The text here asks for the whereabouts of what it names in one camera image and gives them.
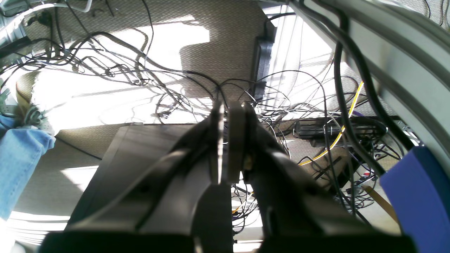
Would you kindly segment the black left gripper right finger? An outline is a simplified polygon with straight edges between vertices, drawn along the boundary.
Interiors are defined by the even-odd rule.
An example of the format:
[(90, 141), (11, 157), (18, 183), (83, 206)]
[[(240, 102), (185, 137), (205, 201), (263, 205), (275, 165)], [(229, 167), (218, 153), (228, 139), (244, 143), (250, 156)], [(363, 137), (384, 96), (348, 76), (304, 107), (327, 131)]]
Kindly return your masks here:
[(283, 152), (252, 106), (229, 103), (227, 132), (227, 179), (235, 183), (243, 175), (252, 186), (265, 236), (373, 233), (371, 226), (351, 216)]

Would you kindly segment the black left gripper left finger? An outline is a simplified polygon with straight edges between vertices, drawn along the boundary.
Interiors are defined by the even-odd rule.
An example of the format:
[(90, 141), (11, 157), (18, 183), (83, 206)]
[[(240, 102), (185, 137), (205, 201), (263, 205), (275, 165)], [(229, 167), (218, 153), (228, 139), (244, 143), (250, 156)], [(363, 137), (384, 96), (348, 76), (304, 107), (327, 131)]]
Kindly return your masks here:
[(222, 102), (198, 124), (121, 128), (66, 229), (191, 232), (201, 197), (220, 184)]

